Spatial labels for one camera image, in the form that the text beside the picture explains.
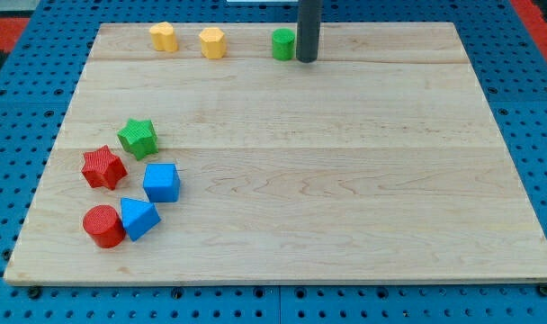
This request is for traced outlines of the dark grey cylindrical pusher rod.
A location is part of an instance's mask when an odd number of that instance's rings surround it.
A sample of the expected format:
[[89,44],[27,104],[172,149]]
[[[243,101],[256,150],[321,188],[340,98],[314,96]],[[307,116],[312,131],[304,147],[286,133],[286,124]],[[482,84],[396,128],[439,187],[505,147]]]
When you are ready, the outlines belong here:
[[322,7],[322,0],[298,2],[296,59],[302,63],[312,63],[318,58]]

